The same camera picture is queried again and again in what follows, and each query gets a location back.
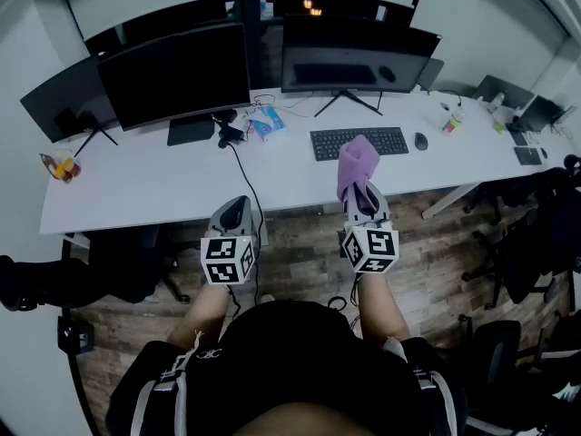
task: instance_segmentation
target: white desk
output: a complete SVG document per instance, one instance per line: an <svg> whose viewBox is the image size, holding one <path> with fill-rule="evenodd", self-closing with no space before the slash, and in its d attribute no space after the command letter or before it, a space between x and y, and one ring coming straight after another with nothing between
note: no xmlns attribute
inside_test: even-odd
<svg viewBox="0 0 581 436"><path fill-rule="evenodd" d="M275 94L276 105L292 105L299 96L286 97L279 89L255 91ZM377 104L378 96L362 96ZM313 96L289 113L278 110L288 131L263 143L251 134L248 143L236 146L242 164L264 211L300 207L337 200L337 162L316 162L309 131L353 127L401 127L409 154L382 156L372 182L386 194L409 193L460 186L424 212L441 210L481 182L537 173L562 166L573 152L563 136L546 128L536 135L548 159L539 166L521 166L509 133L498 134L493 119L476 101L463 98L466 119L461 128L445 136L440 128L449 113L441 102L454 108L452 94L384 94L380 111L341 98L318 118L312 115L329 101ZM269 97L262 97L266 104ZM309 115L300 117L296 114ZM114 146L98 134L79 155L83 170L70 184L51 179L44 200L40 233L82 231L168 223L209 217L222 204L251 191L241 176L234 153L218 148L218 135L205 142L168 147L169 122L124 132L109 130ZM428 150L418 151L414 136L421 132ZM67 146L76 150L83 138Z"/></svg>

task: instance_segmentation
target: wooden floor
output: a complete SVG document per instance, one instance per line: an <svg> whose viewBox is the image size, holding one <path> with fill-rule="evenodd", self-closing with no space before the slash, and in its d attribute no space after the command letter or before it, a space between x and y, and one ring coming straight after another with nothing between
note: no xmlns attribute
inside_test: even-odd
<svg viewBox="0 0 581 436"><path fill-rule="evenodd" d="M478 207L464 214L461 200L430 220L423 221L421 211L445 191L407 194L388 199L394 229L399 231L400 259L389 272L391 289L409 323L412 334L421 335L432 345L452 348L458 345L462 326L461 313L474 318L475 327L499 319L518 320L523 325L521 348L535 345L541 328L552 328L554 311L566 313L567 283L558 279L558 296L543 303L541 294L530 294L514 305L506 291L498 307L485 311L492 300L493 283L488 278L462 282L461 274L478 266L484 254L473 240L479 229L499 237L500 228L512 223L526 209L503 208L503 223L493 228L487 222L491 213ZM279 299L297 299L327 304L342 295L349 300L353 273L346 259L339 258L337 231L344 216L338 205L310 207L267 214L270 245L263 247L260 258L261 290ZM179 223L172 226L176 242L199 239L207 222ZM170 268L172 279L183 293L194 297L202 286L202 269L195 250L184 252L179 267ZM540 280L538 285L548 283ZM234 289L242 309L253 304L254 284L248 282ZM163 340L187 310L163 285L145 302L130 304L106 297L74 316L94 326L94 351L78 356L84 389L102 434L109 397L141 348L151 340ZM231 305L229 315L234 312ZM357 312L348 304L343 311L348 320ZM355 329L360 334L359 325Z"/></svg>

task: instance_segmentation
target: purple rag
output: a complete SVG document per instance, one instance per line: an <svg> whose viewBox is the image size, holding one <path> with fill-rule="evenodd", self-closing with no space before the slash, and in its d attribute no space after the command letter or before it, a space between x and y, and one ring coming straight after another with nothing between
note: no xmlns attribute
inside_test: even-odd
<svg viewBox="0 0 581 436"><path fill-rule="evenodd" d="M337 198L340 202L345 202L345 191L352 184L357 185L363 195L367 195L367 182L378 163L379 154L364 135L358 135L341 146L337 179Z"/></svg>

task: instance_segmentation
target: keyboard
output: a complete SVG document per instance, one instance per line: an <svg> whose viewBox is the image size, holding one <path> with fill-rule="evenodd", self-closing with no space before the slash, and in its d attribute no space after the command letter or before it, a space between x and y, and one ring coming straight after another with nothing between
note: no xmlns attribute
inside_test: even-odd
<svg viewBox="0 0 581 436"><path fill-rule="evenodd" d="M311 131L310 140L317 162L337 160L339 149L356 135L364 135L380 155L408 154L408 146L398 127L370 127L364 129L329 129Z"/></svg>
<svg viewBox="0 0 581 436"><path fill-rule="evenodd" d="M296 64L299 84L375 84L371 68L364 64Z"/></svg>
<svg viewBox="0 0 581 436"><path fill-rule="evenodd" d="M541 157L537 149L530 147L515 147L520 164L542 164Z"/></svg>

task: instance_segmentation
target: desk leg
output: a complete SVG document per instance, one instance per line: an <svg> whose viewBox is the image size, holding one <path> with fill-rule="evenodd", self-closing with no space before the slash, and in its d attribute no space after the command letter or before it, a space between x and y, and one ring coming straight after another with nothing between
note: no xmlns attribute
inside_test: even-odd
<svg viewBox="0 0 581 436"><path fill-rule="evenodd" d="M456 189L454 189L451 193L449 193L446 197L441 198L436 203L434 203L431 207L429 207L425 212L421 214L424 220L431 218L436 213L441 212L446 207L453 204L457 199L463 197L467 193L469 193L472 189L480 185L480 183L473 183L473 184L464 184L460 185Z"/></svg>
<svg viewBox="0 0 581 436"><path fill-rule="evenodd" d="M67 236L66 234L62 234L62 236L63 239L65 239L69 243L73 243L74 245L83 247L86 250L89 250L91 248L91 241L89 241L86 237L84 237L80 233L73 234L73 237Z"/></svg>
<svg viewBox="0 0 581 436"><path fill-rule="evenodd" d="M261 213L258 210L252 211L252 221L254 222L256 231L258 231L258 227L261 224ZM266 218L265 218L261 228L261 245L264 247L268 244L269 244L269 232L266 231Z"/></svg>

